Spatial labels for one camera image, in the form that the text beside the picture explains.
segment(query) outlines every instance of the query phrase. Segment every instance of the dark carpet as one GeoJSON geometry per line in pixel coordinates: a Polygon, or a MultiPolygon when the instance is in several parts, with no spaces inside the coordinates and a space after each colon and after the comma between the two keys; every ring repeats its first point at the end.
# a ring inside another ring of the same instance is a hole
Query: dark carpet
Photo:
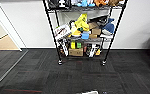
{"type": "Polygon", "coordinates": [[[0,83],[0,94],[150,94],[146,50],[111,50],[105,66],[95,59],[63,61],[58,65],[55,49],[29,49],[0,83]]]}

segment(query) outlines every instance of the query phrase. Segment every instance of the white object on floor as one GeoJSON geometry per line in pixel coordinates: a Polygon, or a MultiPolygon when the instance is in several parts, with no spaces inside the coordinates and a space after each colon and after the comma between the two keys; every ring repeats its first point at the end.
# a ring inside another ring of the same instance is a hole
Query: white object on floor
{"type": "Polygon", "coordinates": [[[98,94],[98,91],[91,91],[91,92],[86,92],[86,93],[82,93],[82,94],[98,94]]]}

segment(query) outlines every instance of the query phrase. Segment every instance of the box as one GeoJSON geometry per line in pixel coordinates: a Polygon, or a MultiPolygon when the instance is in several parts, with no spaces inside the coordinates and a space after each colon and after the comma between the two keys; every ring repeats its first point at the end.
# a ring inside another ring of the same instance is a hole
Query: box
{"type": "Polygon", "coordinates": [[[101,29],[99,29],[99,28],[92,29],[91,34],[100,35],[101,34],[101,29]]]}
{"type": "Polygon", "coordinates": [[[98,27],[98,24],[96,22],[88,23],[88,25],[89,25],[89,29],[98,27]]]}
{"type": "Polygon", "coordinates": [[[89,35],[89,38],[91,38],[91,39],[97,38],[97,35],[90,34],[90,35],[89,35]]]}
{"type": "Polygon", "coordinates": [[[69,49],[69,55],[72,55],[72,56],[83,56],[83,48],[80,48],[80,49],[69,49]]]}

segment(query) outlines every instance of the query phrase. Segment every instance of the metal shelf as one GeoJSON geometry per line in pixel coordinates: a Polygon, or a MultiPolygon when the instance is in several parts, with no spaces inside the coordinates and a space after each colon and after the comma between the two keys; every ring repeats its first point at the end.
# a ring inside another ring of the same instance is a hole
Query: metal shelf
{"type": "Polygon", "coordinates": [[[77,7],[77,6],[72,6],[71,8],[56,8],[56,9],[48,9],[49,13],[54,13],[56,12],[76,12],[76,11],[95,11],[95,10],[109,10],[109,9],[122,9],[122,7],[124,7],[124,4],[120,4],[118,6],[108,6],[108,5],[104,5],[102,7],[77,7]]]}
{"type": "Polygon", "coordinates": [[[105,65],[106,63],[106,60],[107,60],[107,57],[108,57],[108,54],[109,54],[109,51],[111,49],[111,46],[112,46],[112,43],[114,41],[114,38],[115,38],[115,35],[116,35],[116,32],[118,30],[118,27],[119,27],[119,24],[121,22],[121,19],[122,19],[122,16],[123,16],[123,13],[124,13],[124,10],[126,8],[126,4],[127,4],[128,0],[124,0],[124,4],[119,4],[119,6],[115,6],[115,7],[112,7],[112,6],[108,6],[108,5],[105,5],[103,7],[76,7],[76,6],[72,6],[71,8],[67,8],[67,9],[48,9],[47,8],[47,5],[46,5],[46,0],[43,0],[43,4],[44,4],[44,8],[45,8],[45,12],[46,12],[46,15],[47,15],[47,18],[48,18],[48,22],[49,22],[49,26],[50,26],[50,29],[52,31],[52,35],[53,35],[53,39],[54,39],[54,42],[55,42],[55,46],[56,46],[56,50],[57,50],[57,53],[58,53],[58,57],[59,57],[59,61],[58,61],[58,64],[61,65],[62,64],[62,59],[61,59],[61,56],[60,56],[60,52],[59,52],[59,49],[58,49],[58,46],[57,46],[57,41],[55,39],[55,36],[54,36],[54,29],[52,27],[52,21],[51,21],[51,18],[50,18],[50,15],[49,13],[55,13],[55,16],[56,16],[56,22],[59,26],[59,19],[58,19],[58,15],[57,15],[57,12],[76,12],[76,11],[95,11],[95,10],[110,10],[110,13],[109,13],[109,16],[111,16],[111,12],[113,9],[121,9],[121,12],[119,14],[119,18],[117,20],[117,24],[116,24],[116,27],[115,27],[115,30],[114,30],[114,34],[110,37],[110,36],[100,36],[100,38],[97,38],[97,39],[102,39],[102,43],[101,43],[101,47],[103,45],[103,42],[105,41],[108,41],[110,40],[110,44],[109,44],[109,47],[108,47],[108,50],[105,54],[105,58],[103,61],[101,61],[101,65],[105,65]]]}

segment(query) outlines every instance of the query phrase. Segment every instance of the stuffed toy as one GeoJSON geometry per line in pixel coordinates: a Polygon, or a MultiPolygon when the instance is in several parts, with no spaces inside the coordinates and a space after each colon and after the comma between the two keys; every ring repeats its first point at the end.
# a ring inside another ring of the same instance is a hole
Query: stuffed toy
{"type": "Polygon", "coordinates": [[[93,3],[93,0],[82,0],[81,3],[77,4],[78,7],[93,7],[95,4],[93,3]]]}
{"type": "Polygon", "coordinates": [[[87,4],[89,7],[95,6],[95,4],[93,3],[93,0],[87,0],[87,4]]]}
{"type": "Polygon", "coordinates": [[[75,21],[75,26],[77,29],[83,28],[83,31],[89,31],[89,25],[86,23],[87,14],[81,14],[81,16],[75,21]]]}
{"type": "Polygon", "coordinates": [[[105,35],[112,35],[114,33],[115,26],[111,22],[114,21],[114,19],[109,18],[108,23],[102,28],[102,33],[105,35]]]}
{"type": "Polygon", "coordinates": [[[123,1],[123,0],[109,0],[108,5],[109,6],[117,6],[119,1],[123,1]]]}
{"type": "Polygon", "coordinates": [[[82,6],[82,7],[87,7],[87,0],[82,0],[81,3],[78,3],[78,4],[77,4],[77,6],[78,6],[78,7],[81,7],[81,6],[82,6]]]}
{"type": "Polygon", "coordinates": [[[106,0],[94,0],[94,3],[98,6],[101,7],[103,5],[106,5],[105,3],[106,0]]]}

